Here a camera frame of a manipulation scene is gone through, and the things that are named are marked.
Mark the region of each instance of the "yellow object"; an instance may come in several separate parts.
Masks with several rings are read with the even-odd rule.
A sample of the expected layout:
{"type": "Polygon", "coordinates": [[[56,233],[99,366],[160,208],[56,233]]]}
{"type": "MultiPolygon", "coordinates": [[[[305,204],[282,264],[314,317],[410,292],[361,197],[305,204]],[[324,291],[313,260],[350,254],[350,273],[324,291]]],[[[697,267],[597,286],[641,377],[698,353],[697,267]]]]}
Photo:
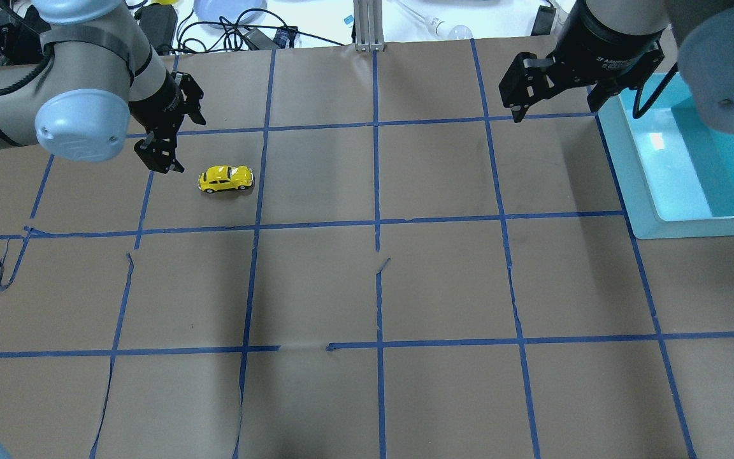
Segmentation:
{"type": "Polygon", "coordinates": [[[254,185],[254,172],[248,166],[213,166],[198,177],[198,188],[211,194],[226,189],[246,189],[254,185]]]}

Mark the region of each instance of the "toy car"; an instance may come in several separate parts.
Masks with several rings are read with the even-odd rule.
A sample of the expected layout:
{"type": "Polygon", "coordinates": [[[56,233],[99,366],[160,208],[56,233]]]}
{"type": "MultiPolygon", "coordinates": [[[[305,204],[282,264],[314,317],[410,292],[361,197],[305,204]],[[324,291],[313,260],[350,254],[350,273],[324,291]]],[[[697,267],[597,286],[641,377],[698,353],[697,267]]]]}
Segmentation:
{"type": "Polygon", "coordinates": [[[254,172],[248,166],[213,166],[198,177],[198,188],[211,194],[227,189],[246,189],[254,183],[254,172]]]}

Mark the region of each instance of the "turquoise container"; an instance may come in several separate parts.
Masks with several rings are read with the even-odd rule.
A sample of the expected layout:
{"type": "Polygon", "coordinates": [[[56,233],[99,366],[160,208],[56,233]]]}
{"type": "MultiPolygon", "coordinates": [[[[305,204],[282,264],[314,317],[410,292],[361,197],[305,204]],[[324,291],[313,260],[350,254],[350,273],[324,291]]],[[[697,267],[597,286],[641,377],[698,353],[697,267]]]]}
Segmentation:
{"type": "MultiPolygon", "coordinates": [[[[651,76],[646,94],[662,78],[651,76]]],[[[634,97],[623,91],[600,110],[634,235],[734,235],[734,135],[706,127],[681,76],[641,119],[631,115],[634,97]]]]}

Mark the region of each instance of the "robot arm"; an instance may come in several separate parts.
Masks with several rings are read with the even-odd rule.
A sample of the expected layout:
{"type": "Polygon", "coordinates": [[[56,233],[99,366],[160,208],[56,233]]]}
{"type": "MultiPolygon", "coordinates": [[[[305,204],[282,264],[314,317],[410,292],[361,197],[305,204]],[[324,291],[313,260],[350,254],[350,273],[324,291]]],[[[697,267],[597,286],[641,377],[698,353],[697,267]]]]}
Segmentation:
{"type": "Polygon", "coordinates": [[[588,105],[597,111],[644,86],[664,59],[658,39],[670,22],[702,120],[734,133],[734,0],[577,0],[553,52],[516,56],[500,82],[503,104],[520,122],[536,102],[593,86],[588,105]]]}
{"type": "MultiPolygon", "coordinates": [[[[123,148],[130,113],[147,132],[135,152],[152,171],[183,171],[176,134],[200,114],[202,90],[170,73],[123,0],[34,0],[52,29],[41,35],[49,65],[17,91],[0,96],[0,149],[40,143],[50,153],[104,161],[123,148]]],[[[0,89],[32,67],[0,70],[0,89]]]]}

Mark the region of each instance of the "yellow toy car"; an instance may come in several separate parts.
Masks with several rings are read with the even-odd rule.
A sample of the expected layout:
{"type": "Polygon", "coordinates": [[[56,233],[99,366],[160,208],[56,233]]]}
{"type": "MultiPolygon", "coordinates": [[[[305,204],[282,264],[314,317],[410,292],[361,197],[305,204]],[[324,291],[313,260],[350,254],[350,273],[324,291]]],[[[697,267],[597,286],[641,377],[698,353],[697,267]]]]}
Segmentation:
{"type": "Polygon", "coordinates": [[[248,166],[213,166],[198,175],[198,188],[211,194],[227,189],[246,189],[254,183],[254,172],[248,166]]]}

